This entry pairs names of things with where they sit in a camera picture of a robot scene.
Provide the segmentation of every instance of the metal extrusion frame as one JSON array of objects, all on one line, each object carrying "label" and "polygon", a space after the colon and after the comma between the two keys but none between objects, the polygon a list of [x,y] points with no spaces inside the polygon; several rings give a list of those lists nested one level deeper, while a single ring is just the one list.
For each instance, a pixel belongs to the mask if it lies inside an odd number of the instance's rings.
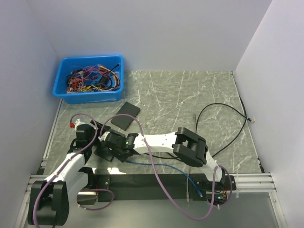
[{"label": "metal extrusion frame", "polygon": [[[47,141],[46,149],[45,149],[43,160],[41,163],[41,168],[44,168],[46,166],[46,163],[48,160],[48,153],[49,153],[50,146],[51,146],[53,138],[54,138],[54,129],[58,122],[58,116],[59,116],[61,105],[62,105],[62,99],[59,102],[58,109],[57,109],[55,119],[53,122],[53,126],[50,131],[50,136]],[[233,191],[233,192],[236,193],[236,197],[239,197],[239,193],[269,192],[269,197],[271,199],[271,203],[272,203],[272,206],[273,206],[273,209],[275,212],[275,217],[278,222],[279,228],[288,227],[286,219],[285,219],[285,215],[283,213],[281,204],[280,204],[278,196],[277,196],[276,187],[274,185],[274,182],[273,182],[273,179],[272,179],[270,173],[242,173],[242,174],[241,173],[232,173],[230,175],[233,175],[235,177],[237,190]],[[27,222],[27,213],[28,213],[28,209],[29,209],[29,197],[30,197],[31,185],[35,181],[44,180],[46,177],[47,177],[47,175],[31,175],[14,228],[24,228],[24,226]]]}]

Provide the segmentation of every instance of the tangled wires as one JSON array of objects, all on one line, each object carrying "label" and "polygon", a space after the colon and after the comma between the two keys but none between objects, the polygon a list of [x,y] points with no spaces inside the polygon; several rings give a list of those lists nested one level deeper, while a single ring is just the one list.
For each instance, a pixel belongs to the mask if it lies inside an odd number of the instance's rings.
[{"label": "tangled wires", "polygon": [[120,87],[117,74],[103,65],[87,66],[67,76],[67,93],[114,91]]}]

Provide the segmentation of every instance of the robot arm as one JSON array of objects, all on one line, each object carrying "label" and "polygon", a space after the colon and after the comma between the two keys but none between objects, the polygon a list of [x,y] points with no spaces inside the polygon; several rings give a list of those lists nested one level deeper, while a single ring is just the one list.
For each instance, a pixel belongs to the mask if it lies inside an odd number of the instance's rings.
[{"label": "robot arm", "polygon": [[[76,130],[76,139],[73,140],[62,164],[44,181],[36,181],[31,188],[30,202],[28,209],[28,223],[33,225],[33,208],[35,200],[43,186],[54,176],[56,178],[48,186],[40,198],[37,219],[41,225],[65,224],[69,214],[69,202],[75,200],[78,192],[83,188],[95,188],[94,174],[91,168],[84,167],[92,154],[92,147],[87,148],[81,154],[72,158],[75,150],[83,148],[92,140],[95,129],[89,124],[80,120],[72,125]],[[102,124],[97,123],[97,131],[100,133]],[[178,128],[177,132],[159,135],[146,135],[152,152],[169,152],[175,154],[185,164],[192,167],[199,167],[201,173],[206,175],[206,181],[212,182],[214,168],[217,163],[213,160],[206,140],[186,128]],[[112,161],[115,157],[121,162],[126,161],[133,155],[147,152],[143,137],[137,133],[125,136],[109,126],[105,126],[102,136],[95,139],[92,146],[96,146],[95,154],[106,160]],[[60,167],[70,160],[68,165],[60,174],[57,174]],[[223,182],[225,174],[221,169],[216,173],[215,182]]]}]

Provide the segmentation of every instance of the marble floor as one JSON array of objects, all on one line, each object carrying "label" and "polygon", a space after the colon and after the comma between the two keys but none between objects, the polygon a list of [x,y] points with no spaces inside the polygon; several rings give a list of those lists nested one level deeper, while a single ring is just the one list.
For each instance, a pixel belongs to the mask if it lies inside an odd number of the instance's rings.
[{"label": "marble floor", "polygon": [[[194,131],[194,115],[198,116],[210,103],[225,103],[242,112],[238,91],[230,71],[130,71],[125,72],[124,83],[123,98],[118,102],[62,103],[54,138],[48,151],[45,174],[53,172],[63,161],[71,141],[75,138],[75,131],[69,128],[70,117],[75,113],[88,113],[103,123],[128,101],[140,107],[138,119],[145,134],[165,134],[176,131],[178,127]],[[244,118],[232,109],[214,105],[202,114],[198,134],[207,140],[209,151],[213,155],[237,135],[243,121]],[[112,124],[108,125],[126,134],[139,132],[135,122],[130,125],[127,132]],[[144,163],[149,163],[150,160],[147,155],[133,156],[130,159]],[[240,136],[215,159],[231,173],[261,172],[248,123]],[[155,158],[154,162],[169,163],[183,171],[188,170],[187,165],[177,160]],[[100,174],[153,173],[151,166],[121,163],[116,159],[108,162],[95,155],[91,156],[86,166],[96,168],[95,172]],[[159,173],[178,173],[168,167],[157,169]],[[192,168],[191,173],[200,173],[200,169]]]}]

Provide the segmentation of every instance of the gray floor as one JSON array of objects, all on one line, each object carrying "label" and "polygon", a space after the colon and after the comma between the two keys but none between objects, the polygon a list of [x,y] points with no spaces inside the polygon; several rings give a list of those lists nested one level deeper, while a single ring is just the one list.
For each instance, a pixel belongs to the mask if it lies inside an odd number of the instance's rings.
[{"label": "gray floor", "polygon": [[[226,103],[242,110],[230,72],[132,71],[125,72],[124,83],[123,99],[119,102],[62,103],[45,174],[50,174],[63,161],[70,142],[75,138],[75,132],[69,128],[70,117],[75,113],[91,114],[97,121],[103,123],[114,115],[125,101],[128,101],[141,108],[138,119],[143,125],[145,134],[164,134],[174,132],[178,127],[194,130],[194,114],[198,116],[202,108],[210,103]],[[202,115],[198,134],[207,140],[209,151],[213,155],[237,135],[243,121],[243,117],[227,107],[212,106]],[[127,132],[139,132],[136,123],[132,123]],[[261,172],[247,124],[239,138],[215,158],[218,164],[225,166],[232,173]],[[133,156],[131,160],[148,163],[149,157],[139,155]],[[154,159],[154,161],[174,164],[184,171],[188,169],[185,164],[176,160]],[[117,160],[110,163],[94,155],[87,166],[96,168],[96,173],[153,173],[150,166],[139,167]],[[177,171],[158,167],[158,172],[176,173]],[[191,172],[200,173],[200,169],[193,168]]]},{"label": "gray floor", "polygon": [[[204,221],[182,215],[169,200],[114,201],[100,211],[85,211],[71,205],[63,227],[70,228],[278,228],[268,193],[243,193],[219,211],[213,209]],[[202,217],[209,209],[206,202],[185,200],[178,204],[189,213]]]}]

